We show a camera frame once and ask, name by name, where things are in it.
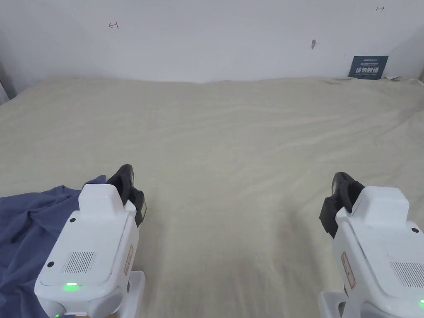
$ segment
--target green led light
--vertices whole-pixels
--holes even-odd
[[[72,290],[78,290],[79,286],[65,286],[65,291],[72,291]]]

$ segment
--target white wall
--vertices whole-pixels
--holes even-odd
[[[347,76],[354,55],[389,55],[384,75],[417,78],[423,11],[422,0],[0,0],[0,80],[14,93],[63,75]]]

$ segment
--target bed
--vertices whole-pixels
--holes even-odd
[[[343,290],[318,218],[335,172],[399,187],[424,227],[423,110],[418,80],[43,82],[0,106],[0,196],[130,163],[140,317],[318,317]]]

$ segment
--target blue cloth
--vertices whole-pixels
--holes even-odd
[[[88,183],[105,183],[99,176]],[[59,186],[0,198],[0,317],[45,318],[34,285],[81,190]]]

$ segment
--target white plastic casing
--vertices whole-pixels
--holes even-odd
[[[134,205],[122,206],[110,184],[86,184],[78,201],[80,210],[69,217],[35,283],[35,294],[52,318],[105,317],[127,296],[139,240]]]
[[[407,221],[408,209],[399,189],[366,187],[351,215],[337,213],[333,253],[354,317],[368,307],[382,316],[424,316],[424,235]]]

